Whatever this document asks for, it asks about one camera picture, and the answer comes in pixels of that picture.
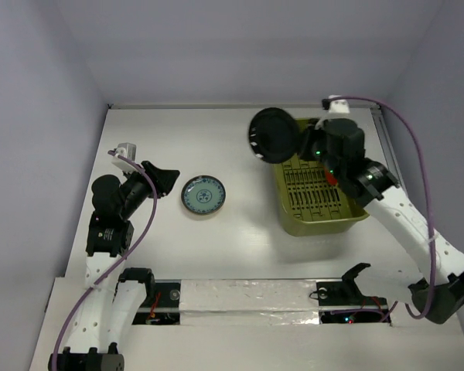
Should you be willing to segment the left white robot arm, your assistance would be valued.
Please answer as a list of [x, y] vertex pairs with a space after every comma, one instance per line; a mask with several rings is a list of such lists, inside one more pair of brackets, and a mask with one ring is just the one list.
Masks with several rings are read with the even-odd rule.
[[118, 167], [124, 182], [102, 175], [92, 183], [84, 292], [57, 336], [50, 370], [123, 370], [122, 339], [141, 305], [158, 297], [151, 269], [125, 265], [143, 241], [133, 237], [130, 218], [145, 200], [167, 196], [180, 172], [149, 161], [122, 160]]

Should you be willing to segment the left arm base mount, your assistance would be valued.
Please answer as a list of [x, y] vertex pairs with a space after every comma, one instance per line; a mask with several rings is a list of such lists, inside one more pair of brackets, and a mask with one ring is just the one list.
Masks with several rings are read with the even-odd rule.
[[178, 325], [181, 281], [156, 281], [155, 295], [137, 310], [133, 325]]

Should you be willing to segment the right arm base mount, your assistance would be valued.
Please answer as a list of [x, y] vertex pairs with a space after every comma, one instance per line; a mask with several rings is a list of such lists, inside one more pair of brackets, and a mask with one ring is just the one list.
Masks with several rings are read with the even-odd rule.
[[359, 263], [339, 280], [316, 282], [309, 299], [318, 302], [319, 320], [323, 325], [391, 323], [391, 307], [387, 299], [365, 296], [356, 284], [360, 273], [368, 267], [368, 263]]

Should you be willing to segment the orange plate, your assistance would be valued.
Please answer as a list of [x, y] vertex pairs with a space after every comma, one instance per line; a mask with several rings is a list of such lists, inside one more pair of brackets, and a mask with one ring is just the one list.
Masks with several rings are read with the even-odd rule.
[[333, 171], [332, 171], [332, 170], [329, 170], [329, 169], [327, 169], [327, 168], [324, 168], [324, 172], [325, 172], [326, 181], [327, 181], [331, 186], [336, 186], [336, 185], [337, 185], [337, 180], [336, 180], [336, 178], [335, 178], [334, 175], [333, 175]]

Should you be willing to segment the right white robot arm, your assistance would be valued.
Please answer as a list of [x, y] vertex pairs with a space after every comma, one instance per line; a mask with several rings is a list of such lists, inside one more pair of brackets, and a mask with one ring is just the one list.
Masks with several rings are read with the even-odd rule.
[[416, 318], [441, 325], [464, 305], [464, 253], [454, 248], [407, 197], [394, 174], [365, 155], [365, 134], [355, 121], [336, 118], [309, 124], [298, 155], [317, 161], [326, 179], [363, 208], [411, 257], [421, 278], [395, 278], [397, 300]]

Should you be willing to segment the black plate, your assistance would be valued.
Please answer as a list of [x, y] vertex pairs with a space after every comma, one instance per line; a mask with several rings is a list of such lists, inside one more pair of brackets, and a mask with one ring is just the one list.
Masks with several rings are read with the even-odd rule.
[[247, 137], [257, 158], [269, 164], [280, 164], [297, 152], [299, 136], [299, 126], [287, 111], [268, 107], [253, 116]]

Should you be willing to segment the blue white patterned plate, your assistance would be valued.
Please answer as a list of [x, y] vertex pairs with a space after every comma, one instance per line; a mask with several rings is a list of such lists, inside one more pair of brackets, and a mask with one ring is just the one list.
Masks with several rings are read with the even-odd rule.
[[226, 200], [223, 183], [211, 175], [198, 175], [183, 186], [181, 202], [192, 214], [207, 216], [219, 211]]

